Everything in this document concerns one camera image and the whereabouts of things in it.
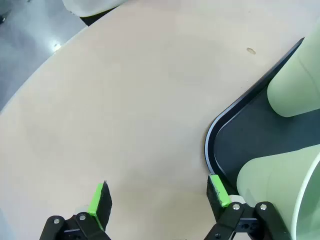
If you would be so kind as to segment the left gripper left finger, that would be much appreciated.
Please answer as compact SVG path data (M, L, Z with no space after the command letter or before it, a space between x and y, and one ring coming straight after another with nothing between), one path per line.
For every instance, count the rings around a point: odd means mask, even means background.
M50 216L40 235L41 240L109 240L106 226L112 209L112 198L106 181L99 183L87 211L69 219Z

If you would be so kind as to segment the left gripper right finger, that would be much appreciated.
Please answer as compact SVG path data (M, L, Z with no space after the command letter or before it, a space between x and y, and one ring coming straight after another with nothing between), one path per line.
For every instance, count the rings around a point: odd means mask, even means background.
M206 195L216 224L206 240L232 240L238 233L246 233L252 240L289 240L290 233L274 205L268 201L254 207L232 202L217 174L207 178Z

